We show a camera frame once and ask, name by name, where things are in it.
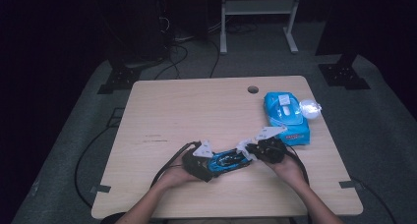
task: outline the person's left hand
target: person's left hand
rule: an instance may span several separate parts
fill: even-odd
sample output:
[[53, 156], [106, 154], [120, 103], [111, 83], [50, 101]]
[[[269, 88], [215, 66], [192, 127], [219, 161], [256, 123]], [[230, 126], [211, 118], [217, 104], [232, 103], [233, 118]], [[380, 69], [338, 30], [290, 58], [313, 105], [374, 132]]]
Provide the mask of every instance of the person's left hand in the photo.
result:
[[180, 156], [178, 156], [170, 165], [168, 169], [162, 174], [162, 176], [157, 181], [158, 183], [163, 184], [168, 188], [178, 187], [186, 182], [200, 181], [200, 179], [189, 174], [182, 167], [182, 156], [187, 151], [184, 151]]

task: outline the forearm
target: forearm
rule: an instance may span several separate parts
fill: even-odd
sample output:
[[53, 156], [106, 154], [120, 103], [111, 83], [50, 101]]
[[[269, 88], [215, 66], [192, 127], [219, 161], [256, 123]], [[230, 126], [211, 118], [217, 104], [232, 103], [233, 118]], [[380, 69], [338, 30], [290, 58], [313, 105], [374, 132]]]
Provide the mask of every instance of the forearm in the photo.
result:
[[343, 223], [307, 185], [293, 187], [297, 195], [303, 200], [314, 223], [339, 224]]
[[121, 223], [149, 223], [163, 194], [168, 190], [160, 184], [155, 184], [116, 224]]

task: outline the gray carpet floor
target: gray carpet floor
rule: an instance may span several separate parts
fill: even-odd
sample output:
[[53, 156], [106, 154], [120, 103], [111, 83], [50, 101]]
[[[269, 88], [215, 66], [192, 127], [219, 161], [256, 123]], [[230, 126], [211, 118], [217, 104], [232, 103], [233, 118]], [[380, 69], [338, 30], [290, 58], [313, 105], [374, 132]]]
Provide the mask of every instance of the gray carpet floor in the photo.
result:
[[[392, 223], [383, 204], [397, 223], [416, 223], [417, 123], [378, 68], [359, 56], [353, 67], [371, 89], [347, 90], [328, 86], [318, 65], [335, 63], [339, 56], [315, 56], [323, 23], [295, 24], [293, 34], [299, 53], [291, 54], [282, 32], [283, 24], [259, 25], [242, 35], [229, 34], [228, 53], [219, 56], [213, 78], [260, 76], [304, 76], [323, 107], [334, 142], [348, 173], [368, 188], [358, 186], [364, 211], [358, 216], [342, 217], [346, 223]], [[219, 46], [219, 34], [209, 37]], [[206, 79], [216, 62], [217, 50], [209, 41], [194, 40], [181, 46], [188, 56], [170, 68], [161, 79]], [[180, 60], [185, 50], [172, 48], [172, 60]], [[143, 71], [140, 81], [153, 81], [171, 63]], [[86, 201], [93, 203], [117, 128], [106, 125], [113, 110], [125, 107], [129, 90], [97, 94], [111, 72], [108, 62], [97, 66], [78, 103], [62, 129], [47, 160], [22, 203], [13, 223], [99, 223], [79, 198], [75, 189], [75, 170], [91, 140], [78, 169], [78, 186]], [[307, 223], [305, 217], [296, 218]]]

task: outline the light wood surface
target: light wood surface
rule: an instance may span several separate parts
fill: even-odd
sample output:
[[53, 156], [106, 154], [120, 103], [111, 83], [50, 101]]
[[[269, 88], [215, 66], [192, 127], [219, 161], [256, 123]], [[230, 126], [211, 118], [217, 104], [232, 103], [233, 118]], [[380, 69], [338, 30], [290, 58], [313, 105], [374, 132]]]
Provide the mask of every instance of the light wood surface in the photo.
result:
[[[248, 92], [256, 86], [258, 93]], [[184, 144], [210, 140], [212, 150], [234, 148], [268, 126], [264, 96], [289, 91], [299, 100], [313, 93], [303, 77], [258, 77], [137, 82], [109, 156], [91, 214], [127, 211], [149, 189], [156, 172]], [[311, 187], [338, 215], [362, 212], [323, 117], [309, 121], [311, 144], [294, 146]], [[189, 183], [163, 197], [153, 217], [265, 217], [306, 214], [298, 196], [261, 161], [205, 182]]]

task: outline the person's right hand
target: person's right hand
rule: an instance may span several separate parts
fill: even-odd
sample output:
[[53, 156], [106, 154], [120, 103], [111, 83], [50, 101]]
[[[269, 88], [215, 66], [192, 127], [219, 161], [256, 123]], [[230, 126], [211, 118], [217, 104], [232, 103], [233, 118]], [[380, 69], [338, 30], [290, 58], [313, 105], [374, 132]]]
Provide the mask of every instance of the person's right hand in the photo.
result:
[[296, 188], [301, 185], [306, 185], [306, 181], [303, 177], [303, 172], [301, 171], [298, 164], [289, 157], [288, 155], [284, 156], [284, 159], [280, 163], [267, 163], [265, 164], [272, 169], [275, 174], [282, 179], [286, 184], [292, 188]]

